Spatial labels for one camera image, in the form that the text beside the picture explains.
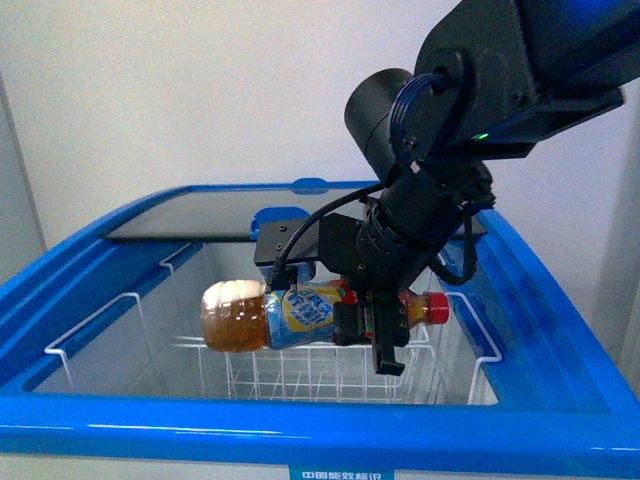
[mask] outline blue freezer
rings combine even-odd
[[[219,280],[260,279],[260,223],[364,185],[173,189],[37,260],[0,289],[0,451],[248,464],[251,478],[271,478],[267,465],[296,479],[640,477],[637,399],[496,211],[478,215],[487,233],[470,282],[416,281],[445,292],[452,314],[396,350],[401,377],[375,375],[364,346],[206,348],[200,297]],[[185,233],[199,227],[210,241]],[[453,240],[442,258],[455,270],[462,254]]]

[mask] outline plastic bottle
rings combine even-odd
[[[406,291],[399,297],[410,328],[446,323],[449,318],[449,303],[442,293]],[[357,301],[355,292],[340,280],[268,294],[255,280],[218,282],[202,296],[204,340],[209,348],[222,352],[331,341],[333,304],[338,301]]]

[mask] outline bottle label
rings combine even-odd
[[[333,338],[333,304],[342,300],[329,285],[304,285],[266,295],[271,348],[329,342]]]
[[[308,332],[333,323],[333,304],[340,295],[331,287],[300,287],[282,297],[284,318],[292,332]]]

